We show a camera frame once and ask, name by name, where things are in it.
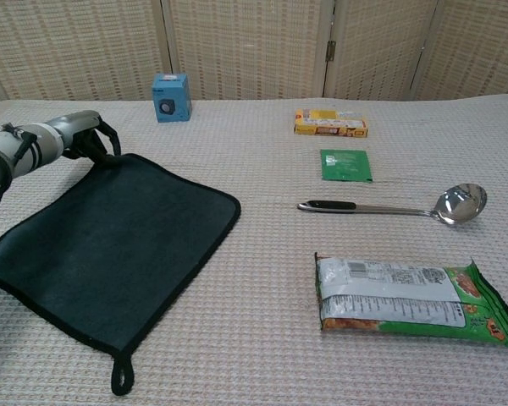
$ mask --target green sachet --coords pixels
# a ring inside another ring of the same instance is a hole
[[[508,306],[474,262],[436,268],[315,256],[322,329],[465,338],[508,347]]]
[[[322,178],[325,180],[373,181],[365,151],[321,150],[320,157]]]

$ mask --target metal hinge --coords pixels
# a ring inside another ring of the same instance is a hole
[[[337,42],[328,41],[328,47],[325,51],[325,62],[333,61],[335,59],[335,46]]]

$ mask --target yellow box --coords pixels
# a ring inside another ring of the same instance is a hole
[[[336,110],[295,110],[297,134],[339,135],[341,137],[367,137],[367,123],[356,112],[338,112]]]

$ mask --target white textured tablecloth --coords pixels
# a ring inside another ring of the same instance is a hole
[[[363,112],[366,139],[293,133],[297,107]],[[508,303],[508,95],[459,101],[198,101],[157,123],[150,101],[4,101],[0,124],[97,110],[123,152],[237,197],[242,214],[212,259],[134,352],[115,397],[112,359],[0,290],[0,405],[508,405],[508,348],[381,333],[321,332],[313,253],[410,265],[471,257]],[[374,182],[321,179],[319,150],[366,150]],[[0,235],[89,169],[57,162],[14,180]],[[463,182],[489,195],[476,220],[318,215],[309,199],[430,208]]]

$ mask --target metal ladle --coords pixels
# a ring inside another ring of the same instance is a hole
[[[444,224],[468,222],[480,214],[488,201],[487,192],[477,184],[459,184],[440,195],[431,211],[394,207],[364,206],[351,201],[309,200],[297,208],[322,213],[404,214],[432,217]]]

